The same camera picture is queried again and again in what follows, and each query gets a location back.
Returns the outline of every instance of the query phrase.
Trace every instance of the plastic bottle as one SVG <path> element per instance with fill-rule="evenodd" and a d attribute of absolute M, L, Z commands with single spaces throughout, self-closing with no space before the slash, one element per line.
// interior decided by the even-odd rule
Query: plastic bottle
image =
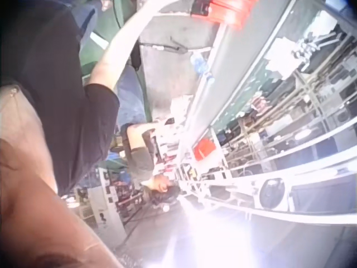
<path fill-rule="evenodd" d="M 191 64 L 194 66 L 195 71 L 206 79 L 209 85 L 212 85 L 215 81 L 212 73 L 209 71 L 209 66 L 206 60 L 202 57 L 201 53 L 193 53 L 191 55 Z"/>

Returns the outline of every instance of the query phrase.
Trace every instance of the person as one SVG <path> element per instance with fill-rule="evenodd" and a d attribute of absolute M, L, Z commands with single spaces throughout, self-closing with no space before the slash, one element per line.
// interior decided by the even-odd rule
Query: person
<path fill-rule="evenodd" d="M 2 17 L 0 253 L 15 267 L 122 267 L 59 195 L 106 157 L 119 108 L 113 89 L 141 31 L 175 1 L 147 1 L 86 86 L 69 8 L 31 2 Z"/>
<path fill-rule="evenodd" d="M 73 0 L 66 0 L 66 3 L 72 7 L 73 17 L 83 33 L 80 42 L 80 49 L 82 49 L 94 31 L 98 14 L 110 9 L 113 4 L 110 0 L 91 0 L 77 6 L 73 5 Z M 153 175 L 155 143 L 151 137 L 156 129 L 162 128 L 164 121 L 147 123 L 143 90 L 132 66 L 125 65 L 114 92 L 120 102 L 117 126 L 122 136 L 132 183 L 136 189 L 140 189 L 144 183 L 150 186 L 144 188 L 146 190 L 156 189 L 161 193 L 167 192 L 167 188 L 173 186 L 168 177 L 162 174 Z"/>
<path fill-rule="evenodd" d="M 123 148 L 128 163 L 128 172 L 136 189 L 142 184 L 152 185 L 160 192 L 167 192 L 172 186 L 163 174 L 153 175 L 155 168 L 155 131 L 164 128 L 165 120 L 148 123 L 144 110 L 144 98 L 137 74 L 133 67 L 126 65 L 117 84 L 121 107 L 117 124 L 122 137 Z"/>

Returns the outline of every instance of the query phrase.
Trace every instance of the skin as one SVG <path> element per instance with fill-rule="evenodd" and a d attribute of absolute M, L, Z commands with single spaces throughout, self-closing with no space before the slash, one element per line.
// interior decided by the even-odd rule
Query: skin
<path fill-rule="evenodd" d="M 94 68 L 90 83 L 114 89 L 139 34 L 172 2 L 175 0 L 149 0 L 117 33 Z M 31 124 L 34 122 L 17 127 L 13 133 L 27 133 L 23 129 L 32 129 Z M 122 267 L 58 197 L 44 136 L 32 134 L 36 138 L 24 146 L 16 140 L 11 144 L 0 140 L 1 250 L 18 267 L 38 267 L 35 263 L 43 255 L 67 256 L 80 262 L 76 267 Z"/>
<path fill-rule="evenodd" d="M 165 122 L 166 120 L 160 120 L 158 122 L 137 124 L 128 127 L 127 135 L 131 150 L 146 147 L 143 134 L 148 130 L 160 131 L 164 127 Z M 142 184 L 149 187 L 151 190 L 165 193 L 167 192 L 167 187 L 171 185 L 171 182 L 167 176 L 158 174 L 150 178 L 150 180 L 142 182 Z"/>

